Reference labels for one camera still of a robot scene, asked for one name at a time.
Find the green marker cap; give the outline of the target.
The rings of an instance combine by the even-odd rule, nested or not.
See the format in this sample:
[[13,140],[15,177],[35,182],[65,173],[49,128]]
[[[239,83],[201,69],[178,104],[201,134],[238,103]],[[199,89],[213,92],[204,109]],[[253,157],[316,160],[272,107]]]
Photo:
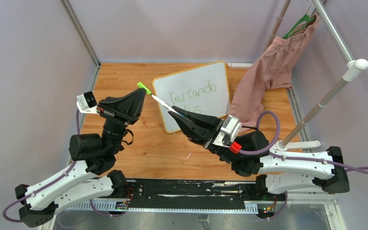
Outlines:
[[138,82],[138,83],[137,83],[137,86],[138,86],[140,89],[144,89],[144,90],[146,91],[146,94],[147,94],[147,95],[152,95],[151,90],[150,90],[147,86],[145,86],[142,82]]

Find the white green marker pen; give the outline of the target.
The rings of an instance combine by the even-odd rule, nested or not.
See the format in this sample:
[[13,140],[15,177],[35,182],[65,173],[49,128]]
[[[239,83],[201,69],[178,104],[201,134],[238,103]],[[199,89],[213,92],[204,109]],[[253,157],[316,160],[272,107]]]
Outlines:
[[174,110],[171,106],[169,106],[166,102],[164,102],[162,99],[160,99],[159,97],[157,97],[156,95],[151,95],[151,97],[158,103],[160,104],[162,107],[166,108],[168,111],[170,112],[174,112],[176,114],[178,114],[178,112],[176,110]]

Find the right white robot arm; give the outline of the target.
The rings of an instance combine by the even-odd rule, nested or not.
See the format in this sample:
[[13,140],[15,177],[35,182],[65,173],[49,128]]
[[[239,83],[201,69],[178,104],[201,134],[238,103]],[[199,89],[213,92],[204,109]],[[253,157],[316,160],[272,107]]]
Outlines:
[[318,187],[335,194],[350,190],[339,147],[304,157],[299,152],[276,149],[276,140],[267,140],[258,127],[240,134],[242,124],[231,115],[223,120],[176,106],[168,113],[190,142],[230,164],[237,175],[255,175],[254,193],[261,200],[302,188]]

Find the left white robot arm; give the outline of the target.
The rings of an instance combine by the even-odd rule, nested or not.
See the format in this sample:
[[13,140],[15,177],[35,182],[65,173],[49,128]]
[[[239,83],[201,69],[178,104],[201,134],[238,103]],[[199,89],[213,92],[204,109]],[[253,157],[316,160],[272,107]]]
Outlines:
[[34,185],[15,188],[19,222],[33,228],[44,225],[63,210],[98,197],[133,199],[124,174],[114,170],[116,154],[123,151],[129,125],[138,121],[146,96],[136,89],[122,97],[97,101],[92,92],[77,96],[80,113],[97,114],[105,119],[101,134],[76,134],[70,137],[71,165]]

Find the yellow-framed whiteboard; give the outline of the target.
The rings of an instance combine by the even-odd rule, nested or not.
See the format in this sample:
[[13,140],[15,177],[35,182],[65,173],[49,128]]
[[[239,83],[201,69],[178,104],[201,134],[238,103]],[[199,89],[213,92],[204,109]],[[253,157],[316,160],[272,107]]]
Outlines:
[[218,61],[155,78],[153,93],[171,107],[225,117],[230,110],[226,66]]

